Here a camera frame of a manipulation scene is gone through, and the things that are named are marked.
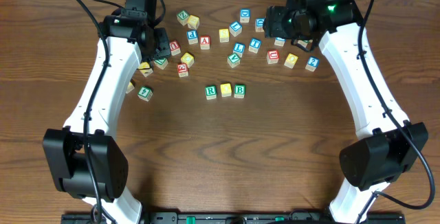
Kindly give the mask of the yellow O block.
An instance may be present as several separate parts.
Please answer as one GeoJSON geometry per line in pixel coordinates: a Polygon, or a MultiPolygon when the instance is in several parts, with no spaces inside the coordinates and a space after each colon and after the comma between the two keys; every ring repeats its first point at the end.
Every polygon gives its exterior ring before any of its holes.
{"type": "Polygon", "coordinates": [[[221,96],[223,98],[230,97],[232,95],[232,85],[230,83],[223,83],[220,85],[221,96]]]}
{"type": "Polygon", "coordinates": [[[297,62],[297,60],[298,60],[298,56],[297,55],[295,55],[295,54],[288,54],[286,59],[285,59],[284,66],[286,66],[286,67],[288,67],[290,69],[293,69],[295,64],[296,64],[296,62],[297,62]]]}

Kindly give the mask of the green R block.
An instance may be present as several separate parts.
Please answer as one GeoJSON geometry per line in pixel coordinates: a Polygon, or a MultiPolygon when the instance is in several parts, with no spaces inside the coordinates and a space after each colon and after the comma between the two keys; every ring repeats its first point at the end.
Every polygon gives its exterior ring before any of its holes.
{"type": "Polygon", "coordinates": [[[207,100],[212,100],[217,97],[217,88],[215,85],[205,87],[205,95],[207,100]]]}

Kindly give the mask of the green B block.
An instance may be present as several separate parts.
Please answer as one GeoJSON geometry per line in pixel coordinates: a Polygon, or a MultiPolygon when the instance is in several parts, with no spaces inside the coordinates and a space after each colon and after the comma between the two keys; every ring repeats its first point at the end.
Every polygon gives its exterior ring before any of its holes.
{"type": "Polygon", "coordinates": [[[234,86],[234,97],[235,98],[244,98],[246,92],[245,85],[235,85],[234,86]]]}

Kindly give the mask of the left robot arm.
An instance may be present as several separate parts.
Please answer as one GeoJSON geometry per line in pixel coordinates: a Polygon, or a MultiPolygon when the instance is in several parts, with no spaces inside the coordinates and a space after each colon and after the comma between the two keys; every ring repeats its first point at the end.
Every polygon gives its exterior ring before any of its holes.
{"type": "Polygon", "coordinates": [[[47,129],[43,150],[55,188],[92,206],[80,221],[142,223],[142,204],[127,188],[129,165],[116,144],[118,117],[135,71],[171,55],[156,5],[126,0],[103,21],[96,61],[72,114],[61,129],[47,129]]]}

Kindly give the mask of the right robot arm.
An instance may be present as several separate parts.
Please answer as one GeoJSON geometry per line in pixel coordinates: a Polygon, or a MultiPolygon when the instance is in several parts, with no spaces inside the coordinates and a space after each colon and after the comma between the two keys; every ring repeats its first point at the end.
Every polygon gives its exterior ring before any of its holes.
{"type": "Polygon", "coordinates": [[[370,214],[386,188],[416,161],[426,164],[423,123],[400,108],[375,62],[366,33],[368,15],[354,0],[287,0],[267,9],[268,38],[286,38],[328,60],[349,104],[357,142],[340,151],[344,181],[320,223],[396,223],[392,214],[370,214]]]}

